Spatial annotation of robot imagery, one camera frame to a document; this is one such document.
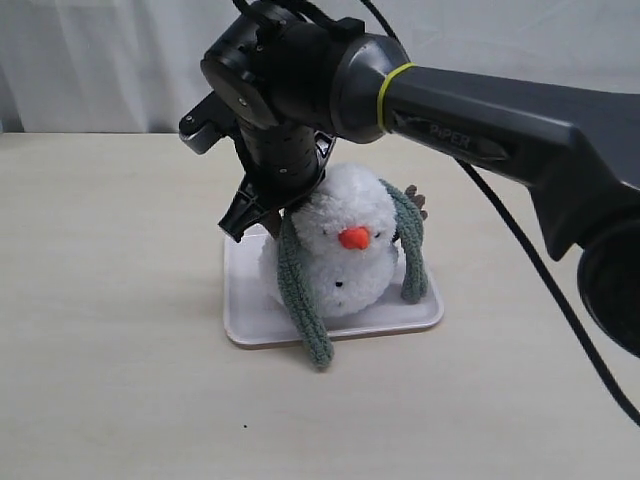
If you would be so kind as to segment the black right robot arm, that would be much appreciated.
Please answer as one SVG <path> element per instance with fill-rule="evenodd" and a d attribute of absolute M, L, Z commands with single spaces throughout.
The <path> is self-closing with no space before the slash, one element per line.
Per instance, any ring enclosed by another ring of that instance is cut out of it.
<path fill-rule="evenodd" d="M 596 324 L 639 351 L 639 98 L 421 67 L 391 30 L 306 1 L 239 2 L 206 51 L 196 127 L 229 136 L 245 176 L 221 228 L 235 240 L 311 193 L 322 144 L 387 133 L 523 184 L 546 249 L 581 247 L 577 284 Z"/>

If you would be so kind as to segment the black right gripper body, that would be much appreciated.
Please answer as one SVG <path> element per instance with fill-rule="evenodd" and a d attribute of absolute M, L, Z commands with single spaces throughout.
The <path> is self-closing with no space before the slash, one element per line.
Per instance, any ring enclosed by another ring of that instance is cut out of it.
<path fill-rule="evenodd" d="M 214 116 L 244 169 L 239 200 L 287 205 L 323 175 L 316 136 L 333 135 L 333 77 L 345 23 L 313 4 L 240 4 L 200 68 L 222 111 Z"/>

